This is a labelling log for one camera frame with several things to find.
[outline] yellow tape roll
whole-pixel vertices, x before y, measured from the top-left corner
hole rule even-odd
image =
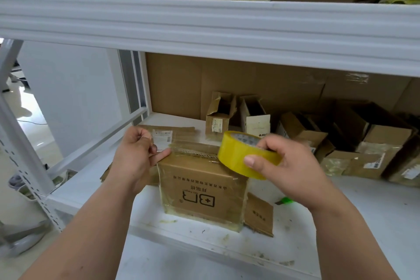
[[[264,180],[264,176],[244,164],[244,157],[246,155],[259,155],[274,165],[278,165],[282,157],[276,152],[256,147],[259,141],[260,138],[254,135],[227,131],[223,134],[222,145],[217,157],[223,165],[238,174]]]

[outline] hand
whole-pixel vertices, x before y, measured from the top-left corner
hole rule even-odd
[[[128,187],[134,195],[137,195],[149,182],[150,167],[155,166],[170,153],[171,149],[157,153],[152,135],[143,128],[131,126],[125,132],[115,152],[111,170],[105,182],[113,186]]]
[[[275,166],[260,156],[247,155],[245,165],[260,172],[309,210],[330,208],[339,199],[346,199],[327,178],[307,145],[271,134],[260,140],[257,147],[279,153],[283,156],[282,162]]]

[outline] cable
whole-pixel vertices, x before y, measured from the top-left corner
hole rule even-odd
[[[21,120],[21,119],[19,119],[17,121],[18,122],[32,123],[32,124],[36,124],[36,125],[48,125],[47,123],[34,123],[34,122],[31,122],[31,121],[24,121],[24,120]]]

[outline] black logo on box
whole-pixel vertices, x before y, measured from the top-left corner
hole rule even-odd
[[[204,206],[214,207],[216,198],[214,196],[206,195],[206,194],[190,194],[192,197],[188,197],[185,194],[185,191],[182,191],[182,199],[185,201],[189,201],[191,203],[200,203]]]

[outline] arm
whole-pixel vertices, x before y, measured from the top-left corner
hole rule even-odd
[[[150,166],[170,152],[156,154],[150,133],[130,127],[105,182],[20,280],[115,279],[134,198],[147,184]]]
[[[281,164],[256,155],[246,156],[244,163],[309,209],[323,279],[398,280],[359,211],[327,178],[307,146],[278,135],[258,146],[283,155]]]

